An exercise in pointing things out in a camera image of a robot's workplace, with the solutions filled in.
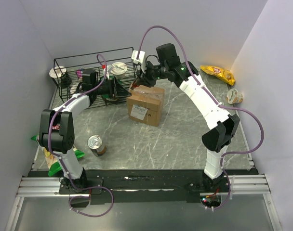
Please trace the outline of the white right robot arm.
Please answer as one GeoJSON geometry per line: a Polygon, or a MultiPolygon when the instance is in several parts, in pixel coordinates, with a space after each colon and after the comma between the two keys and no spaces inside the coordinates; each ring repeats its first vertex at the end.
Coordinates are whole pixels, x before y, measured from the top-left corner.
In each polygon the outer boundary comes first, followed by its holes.
{"type": "Polygon", "coordinates": [[[173,44],[161,45],[156,51],[158,65],[148,61],[145,52],[133,51],[133,64],[140,67],[134,84],[153,87],[157,80],[167,79],[185,93],[200,111],[209,128],[201,138],[207,150],[202,183],[205,190],[213,192],[222,183],[222,155],[236,133],[240,118],[221,108],[221,103],[208,90],[193,64],[180,61],[173,44]]]}

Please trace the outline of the brown cardboard express box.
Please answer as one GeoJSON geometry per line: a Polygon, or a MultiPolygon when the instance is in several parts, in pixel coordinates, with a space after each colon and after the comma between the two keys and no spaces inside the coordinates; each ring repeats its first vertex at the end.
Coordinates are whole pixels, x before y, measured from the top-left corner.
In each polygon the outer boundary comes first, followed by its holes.
{"type": "Polygon", "coordinates": [[[139,86],[129,89],[127,109],[130,119],[157,127],[163,109],[165,89],[159,87],[139,86]]]}

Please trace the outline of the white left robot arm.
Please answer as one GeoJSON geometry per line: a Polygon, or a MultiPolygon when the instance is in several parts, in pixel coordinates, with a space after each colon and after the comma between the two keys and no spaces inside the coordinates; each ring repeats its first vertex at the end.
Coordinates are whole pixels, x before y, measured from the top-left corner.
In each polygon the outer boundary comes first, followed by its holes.
{"type": "Polygon", "coordinates": [[[75,93],[56,109],[45,109],[41,113],[38,142],[60,164],[65,185],[76,193],[87,190],[88,182],[84,168],[80,165],[74,152],[74,118],[90,107],[97,96],[108,95],[118,99],[130,96],[116,79],[109,77],[105,71],[102,76],[93,69],[81,71],[82,81],[75,93]]]}

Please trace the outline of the red black utility knife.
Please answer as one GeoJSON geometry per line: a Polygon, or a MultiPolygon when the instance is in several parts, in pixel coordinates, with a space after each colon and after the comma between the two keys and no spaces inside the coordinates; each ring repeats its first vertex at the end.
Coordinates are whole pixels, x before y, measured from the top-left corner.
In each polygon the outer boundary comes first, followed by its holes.
{"type": "Polygon", "coordinates": [[[130,89],[133,90],[139,86],[143,85],[143,79],[137,77],[134,82],[131,84],[130,89]]]}

